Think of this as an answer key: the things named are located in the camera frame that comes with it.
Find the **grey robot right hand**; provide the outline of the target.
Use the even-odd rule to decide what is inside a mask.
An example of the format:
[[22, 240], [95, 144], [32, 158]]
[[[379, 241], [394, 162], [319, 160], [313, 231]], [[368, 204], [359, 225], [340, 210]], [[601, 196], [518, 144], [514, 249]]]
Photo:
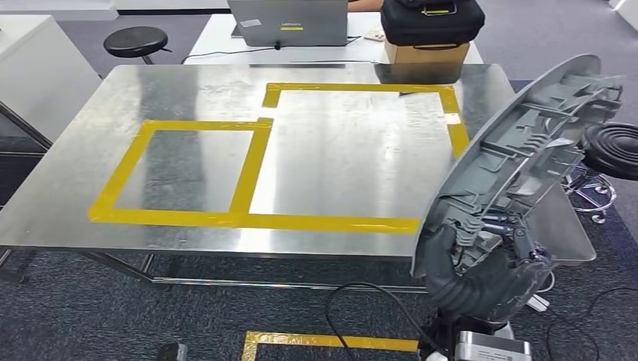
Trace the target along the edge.
[[500, 236], [503, 243], [461, 275], [451, 258], [457, 230], [449, 224], [435, 230], [423, 227], [412, 258], [412, 276], [424, 279], [440, 310], [505, 323], [544, 284], [552, 268], [551, 255], [530, 237], [519, 216], [492, 213], [485, 219], [483, 231]]

